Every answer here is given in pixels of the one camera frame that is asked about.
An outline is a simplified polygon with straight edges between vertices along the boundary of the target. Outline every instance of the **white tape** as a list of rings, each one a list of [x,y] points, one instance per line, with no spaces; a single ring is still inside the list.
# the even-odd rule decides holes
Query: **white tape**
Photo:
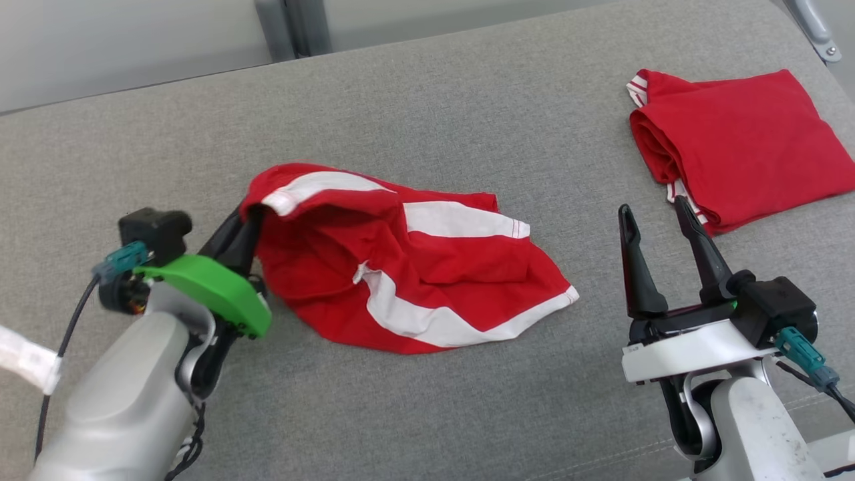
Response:
[[[0,367],[17,373],[46,395],[53,394],[59,382],[61,362],[55,351],[0,326]]]

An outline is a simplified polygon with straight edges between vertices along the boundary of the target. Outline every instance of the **green plastic part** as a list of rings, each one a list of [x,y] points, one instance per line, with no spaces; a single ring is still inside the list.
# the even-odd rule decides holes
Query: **green plastic part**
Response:
[[[271,318],[267,303],[249,281],[212,258],[185,255],[163,267],[142,265],[133,272],[162,278],[247,336],[267,334]]]

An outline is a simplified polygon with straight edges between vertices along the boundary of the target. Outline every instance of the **red cloth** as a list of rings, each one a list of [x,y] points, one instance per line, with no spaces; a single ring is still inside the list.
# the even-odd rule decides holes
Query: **red cloth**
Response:
[[[578,298],[489,193],[420,191],[289,163],[242,205],[266,205],[264,277],[321,336],[395,353],[517,337]]]
[[[709,82],[641,70],[627,88],[647,167],[682,179],[711,234],[855,190],[855,163],[787,70]]]

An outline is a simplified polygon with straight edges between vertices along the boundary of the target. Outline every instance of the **gray table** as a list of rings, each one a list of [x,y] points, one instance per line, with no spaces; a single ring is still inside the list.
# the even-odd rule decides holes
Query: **gray table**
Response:
[[[268,338],[239,342],[182,475],[214,479],[668,479],[656,386],[625,383],[616,209],[629,202],[674,306],[699,281],[664,187],[629,134],[639,68],[689,80],[789,68],[850,152],[855,108],[766,0],[655,0],[314,57],[0,117],[0,323],[55,347],[116,220],[183,209],[198,248],[257,172],[310,158],[412,187],[489,191],[579,289],[518,340],[404,357],[324,341],[274,302]],[[716,239],[734,270],[789,276],[820,306],[819,346],[855,391],[855,196]],[[52,406],[128,326],[85,310]],[[811,440],[846,416],[775,386]],[[40,394],[0,373],[0,478],[30,468]]]

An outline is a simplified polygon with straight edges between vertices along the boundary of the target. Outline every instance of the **teal connector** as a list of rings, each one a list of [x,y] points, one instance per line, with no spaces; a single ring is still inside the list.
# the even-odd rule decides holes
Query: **teal connector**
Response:
[[[148,248],[137,240],[107,256],[101,264],[92,268],[92,274],[101,276],[101,282],[110,282],[121,273],[133,270],[148,261]]]
[[[825,391],[840,381],[837,372],[825,365],[825,356],[796,328],[782,329],[775,338],[775,347],[808,375],[817,390]]]

